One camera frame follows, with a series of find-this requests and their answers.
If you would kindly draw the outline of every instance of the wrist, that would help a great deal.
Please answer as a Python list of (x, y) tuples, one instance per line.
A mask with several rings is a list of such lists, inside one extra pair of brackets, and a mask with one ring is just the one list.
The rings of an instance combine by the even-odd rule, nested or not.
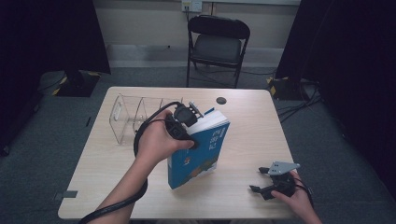
[(321, 224), (322, 223), (315, 212), (309, 214), (308, 216), (302, 217), (302, 220), (306, 224)]

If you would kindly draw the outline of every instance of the black curtain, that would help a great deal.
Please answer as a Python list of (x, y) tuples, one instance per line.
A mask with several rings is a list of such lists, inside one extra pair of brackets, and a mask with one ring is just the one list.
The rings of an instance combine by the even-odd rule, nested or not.
[(396, 1), (333, 0), (309, 21), (319, 2), (327, 1), (302, 1), (276, 77), (319, 82), (347, 139), (396, 199)]
[(0, 150), (41, 76), (70, 67), (110, 74), (92, 0), (1, 1)]

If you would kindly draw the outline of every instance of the folding chair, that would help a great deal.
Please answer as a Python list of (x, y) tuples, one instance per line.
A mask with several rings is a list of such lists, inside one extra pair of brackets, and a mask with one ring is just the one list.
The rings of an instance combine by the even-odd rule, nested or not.
[[(197, 70), (197, 63), (234, 68), (233, 87), (236, 88), (250, 38), (248, 26), (239, 20), (200, 15), (189, 20), (188, 30), (189, 56), (186, 87), (189, 87), (190, 63), (193, 62), (195, 70)], [(195, 42), (192, 34), (198, 34)]]

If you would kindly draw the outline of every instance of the wall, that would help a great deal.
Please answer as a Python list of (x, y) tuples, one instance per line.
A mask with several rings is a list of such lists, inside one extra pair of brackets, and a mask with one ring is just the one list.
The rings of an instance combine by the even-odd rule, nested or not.
[[(187, 46), (187, 18), (180, 1), (94, 0), (105, 44)], [(250, 48), (283, 49), (298, 6), (215, 3), (213, 14), (244, 21)], [(203, 3), (202, 14), (212, 12)]]

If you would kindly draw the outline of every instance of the black device on hand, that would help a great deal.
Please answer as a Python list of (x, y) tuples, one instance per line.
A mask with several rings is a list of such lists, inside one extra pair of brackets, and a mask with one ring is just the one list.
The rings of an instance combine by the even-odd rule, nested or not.
[(296, 183), (294, 177), (290, 174), (291, 170), (300, 167), (298, 163), (288, 163), (282, 161), (274, 161), (270, 168), (260, 167), (261, 174), (269, 175), (273, 181), (273, 185), (261, 189), (260, 187), (250, 185), (251, 190), (260, 193), (264, 200), (273, 199), (272, 190), (279, 191), (288, 197), (294, 194)]
[(165, 126), (166, 131), (168, 131), (173, 138), (177, 140), (191, 140), (194, 142), (194, 145), (191, 147), (191, 149), (198, 148), (198, 142), (195, 141), (189, 134), (187, 134), (187, 131), (183, 125), (176, 121), (172, 115), (166, 116)]

